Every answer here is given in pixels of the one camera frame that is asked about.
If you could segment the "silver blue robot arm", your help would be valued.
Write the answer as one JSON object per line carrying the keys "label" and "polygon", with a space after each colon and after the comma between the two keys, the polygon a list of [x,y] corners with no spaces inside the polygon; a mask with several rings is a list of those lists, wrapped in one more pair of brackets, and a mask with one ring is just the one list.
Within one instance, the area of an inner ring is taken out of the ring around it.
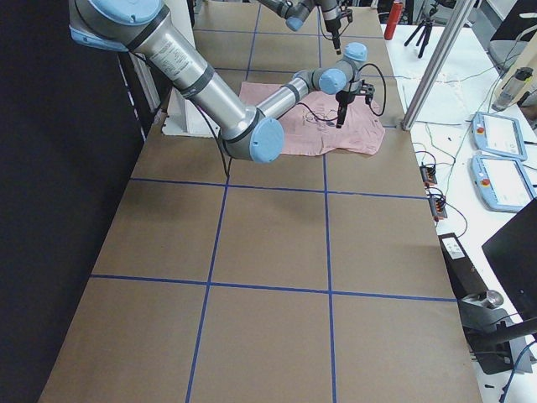
{"label": "silver blue robot arm", "polygon": [[302,70],[257,106],[243,103],[213,66],[177,29],[163,1],[80,0],[69,3],[70,34],[78,44],[143,55],[163,73],[181,96],[205,112],[219,127],[221,153],[237,160],[270,163],[284,147],[279,118],[312,92],[335,96],[336,127],[356,96],[371,98],[373,89],[360,79],[367,48],[361,43],[341,46],[341,21],[352,10],[341,1],[265,1],[263,5],[296,31],[319,8],[326,31],[341,59],[331,68]]}
{"label": "silver blue robot arm", "polygon": [[273,13],[282,18],[286,26],[298,31],[310,16],[315,8],[321,11],[322,20],[325,25],[326,32],[330,35],[330,41],[333,44],[335,52],[341,54],[340,29],[342,19],[342,8],[336,0],[303,0],[297,3],[291,1],[280,0],[259,0],[259,2],[271,10]]}

